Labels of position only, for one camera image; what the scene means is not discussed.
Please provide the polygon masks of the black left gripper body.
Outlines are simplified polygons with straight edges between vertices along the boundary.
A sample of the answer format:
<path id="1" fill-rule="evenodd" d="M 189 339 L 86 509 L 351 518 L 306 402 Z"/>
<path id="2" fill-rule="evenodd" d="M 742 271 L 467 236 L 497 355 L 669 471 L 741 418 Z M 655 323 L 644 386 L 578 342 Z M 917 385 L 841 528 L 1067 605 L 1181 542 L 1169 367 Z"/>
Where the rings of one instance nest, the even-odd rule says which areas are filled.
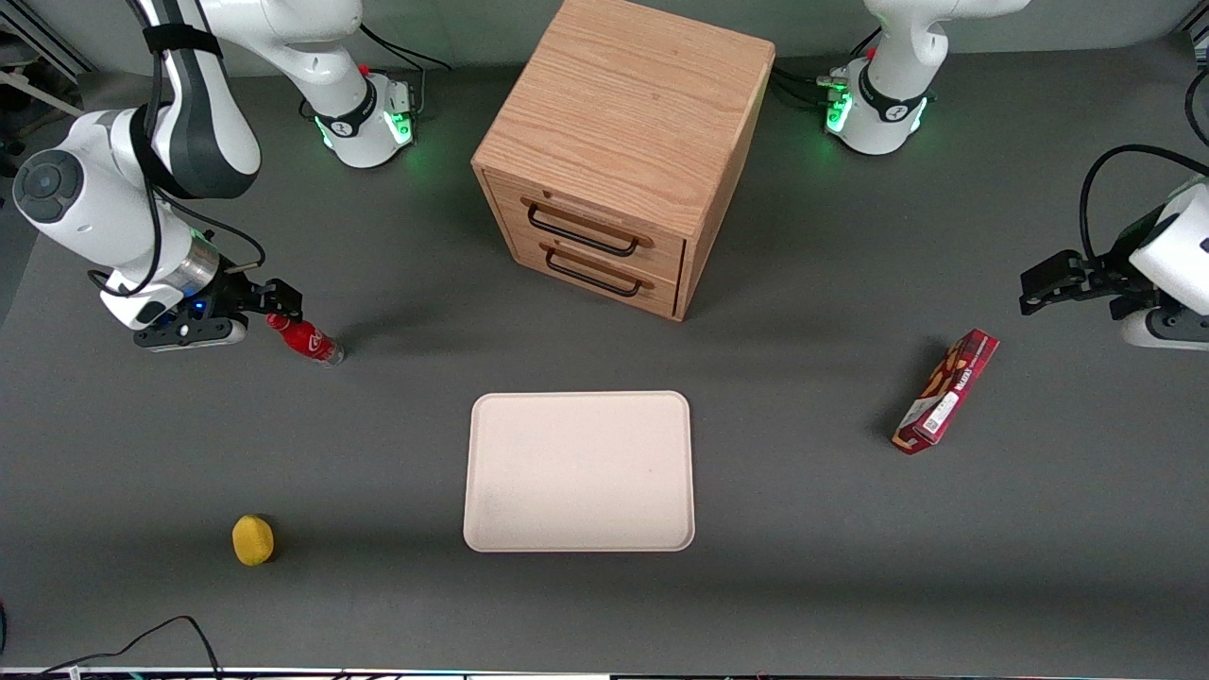
<path id="1" fill-rule="evenodd" d="M 1130 264 L 1130 255 L 1155 234 L 1161 212 L 1146 212 L 1132 221 L 1101 253 L 1097 253 L 1092 244 L 1088 218 L 1084 218 L 1084 259 L 1094 270 L 1091 281 L 1094 290 L 1115 296 L 1110 302 L 1113 321 L 1123 321 L 1127 315 L 1139 311 L 1165 307 L 1170 302 L 1165 293 Z"/>

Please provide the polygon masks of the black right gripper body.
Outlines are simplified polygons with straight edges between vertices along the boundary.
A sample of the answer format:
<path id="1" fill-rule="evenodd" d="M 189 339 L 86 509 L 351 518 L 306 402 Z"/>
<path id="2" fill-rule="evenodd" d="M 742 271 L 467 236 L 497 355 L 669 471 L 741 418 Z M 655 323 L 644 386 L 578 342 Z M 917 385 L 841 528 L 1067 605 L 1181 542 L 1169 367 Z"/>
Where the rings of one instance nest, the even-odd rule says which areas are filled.
<path id="1" fill-rule="evenodd" d="M 267 298 L 267 286 L 253 282 L 245 273 L 216 272 L 215 280 L 195 296 L 184 300 L 184 321 L 212 324 L 236 322 L 237 298 Z"/>

